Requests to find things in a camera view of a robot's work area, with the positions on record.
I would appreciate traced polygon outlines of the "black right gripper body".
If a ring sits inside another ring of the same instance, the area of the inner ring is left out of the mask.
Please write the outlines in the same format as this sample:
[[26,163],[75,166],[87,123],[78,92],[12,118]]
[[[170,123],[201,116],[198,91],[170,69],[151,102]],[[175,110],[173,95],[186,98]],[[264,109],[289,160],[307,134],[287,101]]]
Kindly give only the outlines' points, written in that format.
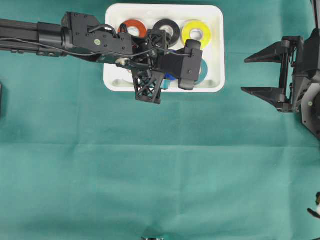
[[[305,74],[302,71],[304,38],[302,36],[285,36],[277,43],[276,56],[279,57],[280,77],[276,96],[276,109],[283,113],[300,111],[305,94]],[[290,97],[286,97],[289,67],[293,68]]]

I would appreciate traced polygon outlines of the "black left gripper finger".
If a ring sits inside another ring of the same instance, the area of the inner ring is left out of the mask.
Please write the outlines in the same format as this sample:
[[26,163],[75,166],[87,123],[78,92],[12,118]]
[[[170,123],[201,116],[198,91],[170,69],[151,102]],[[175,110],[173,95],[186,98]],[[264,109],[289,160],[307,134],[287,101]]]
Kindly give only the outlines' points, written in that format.
[[171,81],[169,79],[163,79],[161,83],[161,89],[162,90],[168,90],[170,87]]

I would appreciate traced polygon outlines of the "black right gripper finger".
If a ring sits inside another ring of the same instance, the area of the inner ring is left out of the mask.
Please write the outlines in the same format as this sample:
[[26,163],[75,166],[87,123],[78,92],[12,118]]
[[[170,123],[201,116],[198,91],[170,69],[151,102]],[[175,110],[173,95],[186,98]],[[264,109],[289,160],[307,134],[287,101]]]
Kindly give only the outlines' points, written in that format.
[[275,42],[263,50],[247,57],[244,63],[280,63],[283,54],[281,41]]
[[283,89],[276,87],[241,87],[241,90],[255,96],[276,109],[283,108]]

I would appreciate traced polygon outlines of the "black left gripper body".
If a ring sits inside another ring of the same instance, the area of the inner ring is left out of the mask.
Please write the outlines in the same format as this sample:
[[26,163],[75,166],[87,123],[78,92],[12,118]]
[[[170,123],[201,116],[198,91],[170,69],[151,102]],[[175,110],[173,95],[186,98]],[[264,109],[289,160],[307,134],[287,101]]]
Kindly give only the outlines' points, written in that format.
[[160,104],[165,73],[160,68],[171,37],[165,30],[149,29],[144,38],[133,37],[132,79],[135,99]]

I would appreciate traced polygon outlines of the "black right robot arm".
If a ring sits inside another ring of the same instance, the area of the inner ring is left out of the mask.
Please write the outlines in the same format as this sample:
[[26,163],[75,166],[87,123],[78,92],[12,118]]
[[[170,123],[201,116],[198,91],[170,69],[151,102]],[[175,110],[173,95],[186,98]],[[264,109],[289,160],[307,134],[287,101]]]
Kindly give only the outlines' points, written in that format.
[[274,106],[281,113],[300,113],[302,124],[320,136],[320,33],[308,39],[284,36],[245,63],[279,63],[278,87],[242,87],[242,91]]

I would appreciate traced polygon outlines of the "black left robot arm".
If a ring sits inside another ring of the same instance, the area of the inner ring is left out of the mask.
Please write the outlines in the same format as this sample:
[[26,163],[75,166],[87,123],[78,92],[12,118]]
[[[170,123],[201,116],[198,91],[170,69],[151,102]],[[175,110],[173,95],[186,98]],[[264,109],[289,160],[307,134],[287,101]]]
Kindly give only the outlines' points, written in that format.
[[130,70],[136,100],[154,104],[161,102],[165,74],[160,62],[170,40],[164,30],[151,28],[142,36],[134,36],[125,23],[116,30],[93,15],[77,12],[66,12],[60,24],[0,21],[2,51],[53,58],[71,56]]

